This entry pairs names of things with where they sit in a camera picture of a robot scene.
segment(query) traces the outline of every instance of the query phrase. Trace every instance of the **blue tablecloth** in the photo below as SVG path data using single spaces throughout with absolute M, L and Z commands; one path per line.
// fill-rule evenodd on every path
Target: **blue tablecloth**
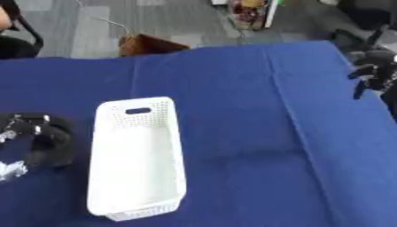
M 326 42 L 0 61 L 0 112 L 65 116 L 79 144 L 70 168 L 0 185 L 0 225 L 396 226 L 396 126 L 375 95 L 352 99 L 351 69 Z M 123 223 L 90 215 L 96 107 L 156 96 L 177 108 L 185 199 L 174 213 Z

